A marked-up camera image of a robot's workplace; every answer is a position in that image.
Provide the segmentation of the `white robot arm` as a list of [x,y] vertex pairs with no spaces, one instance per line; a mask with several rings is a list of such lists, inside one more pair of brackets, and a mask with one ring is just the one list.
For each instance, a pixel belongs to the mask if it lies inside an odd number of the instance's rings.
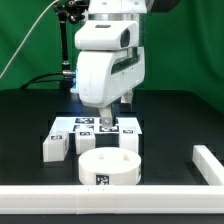
[[75,34],[78,90],[82,103],[114,126],[111,104],[129,104],[145,76],[144,17],[167,13],[181,0],[90,0],[88,20]]

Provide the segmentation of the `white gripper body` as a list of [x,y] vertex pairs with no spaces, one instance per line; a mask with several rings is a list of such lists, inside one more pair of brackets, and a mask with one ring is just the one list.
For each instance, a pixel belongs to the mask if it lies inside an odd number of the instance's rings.
[[82,51],[78,56],[79,97],[85,106],[104,108],[143,82],[145,53],[137,48],[138,61],[124,70],[112,73],[118,59],[124,59],[127,50],[117,52]]

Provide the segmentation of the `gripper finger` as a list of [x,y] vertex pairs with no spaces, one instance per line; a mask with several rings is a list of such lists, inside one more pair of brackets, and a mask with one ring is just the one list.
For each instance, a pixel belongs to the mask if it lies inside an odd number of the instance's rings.
[[113,124],[112,110],[110,107],[101,108],[99,110],[104,126],[111,126]]

